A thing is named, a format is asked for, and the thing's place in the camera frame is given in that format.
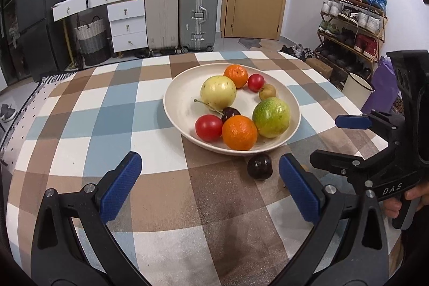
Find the right hand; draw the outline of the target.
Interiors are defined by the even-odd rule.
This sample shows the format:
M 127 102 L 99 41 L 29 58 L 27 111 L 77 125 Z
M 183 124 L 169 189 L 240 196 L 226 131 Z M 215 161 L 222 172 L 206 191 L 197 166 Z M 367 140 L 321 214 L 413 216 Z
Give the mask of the right hand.
M 428 180 L 421 181 L 417 186 L 405 192 L 407 200 L 418 199 L 417 210 L 420 210 L 429 203 L 429 183 Z M 385 215 L 389 218 L 397 218 L 401 210 L 402 203 L 396 198 L 389 198 L 383 202 Z

